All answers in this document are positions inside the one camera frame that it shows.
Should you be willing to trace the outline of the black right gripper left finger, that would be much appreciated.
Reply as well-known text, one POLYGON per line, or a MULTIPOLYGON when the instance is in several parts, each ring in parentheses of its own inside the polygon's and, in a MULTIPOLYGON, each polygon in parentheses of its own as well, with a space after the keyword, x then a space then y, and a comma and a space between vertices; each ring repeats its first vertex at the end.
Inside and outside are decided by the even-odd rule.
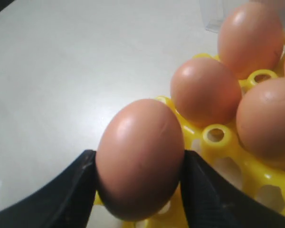
POLYGON ((0 211, 0 228, 85 228, 95 192, 95 151, 85 150, 47 185, 0 211))

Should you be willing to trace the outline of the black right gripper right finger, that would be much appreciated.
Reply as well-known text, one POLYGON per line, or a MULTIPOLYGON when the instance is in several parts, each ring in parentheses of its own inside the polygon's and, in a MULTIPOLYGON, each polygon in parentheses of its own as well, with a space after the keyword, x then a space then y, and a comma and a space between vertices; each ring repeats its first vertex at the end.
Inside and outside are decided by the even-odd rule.
POLYGON ((180 181, 190 228, 285 228, 285 216, 235 188, 195 151, 185 151, 180 181))

